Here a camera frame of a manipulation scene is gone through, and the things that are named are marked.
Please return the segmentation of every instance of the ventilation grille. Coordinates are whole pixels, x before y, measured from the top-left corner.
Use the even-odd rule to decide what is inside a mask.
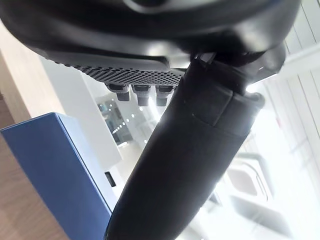
[[[162,85],[177,86],[182,74],[171,71],[140,71],[123,68],[103,68],[90,66],[69,66],[74,67],[99,82],[107,82],[121,85]]]

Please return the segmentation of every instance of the wooden surface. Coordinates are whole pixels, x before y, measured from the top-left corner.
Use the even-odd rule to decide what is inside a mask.
[[[0,97],[0,129],[14,120]],[[0,239],[67,240],[0,135]]]
[[[39,57],[0,22],[0,129],[65,113]],[[0,135],[0,240],[67,240]]]
[[[15,39],[0,22],[0,92],[16,123],[65,111],[39,56]]]

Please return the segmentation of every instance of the white wall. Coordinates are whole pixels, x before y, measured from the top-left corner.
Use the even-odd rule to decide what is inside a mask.
[[[121,161],[116,143],[81,73],[40,57],[65,114],[78,119],[102,171]]]

